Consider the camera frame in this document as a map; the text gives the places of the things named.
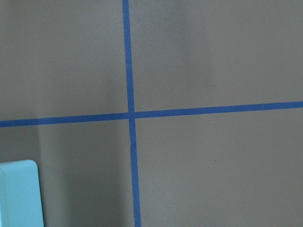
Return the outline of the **light blue plastic bin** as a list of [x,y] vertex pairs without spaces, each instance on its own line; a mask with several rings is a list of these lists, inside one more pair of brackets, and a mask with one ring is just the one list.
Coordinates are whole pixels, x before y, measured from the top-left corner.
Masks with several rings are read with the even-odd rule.
[[33,160],[0,164],[0,225],[44,226],[38,168]]

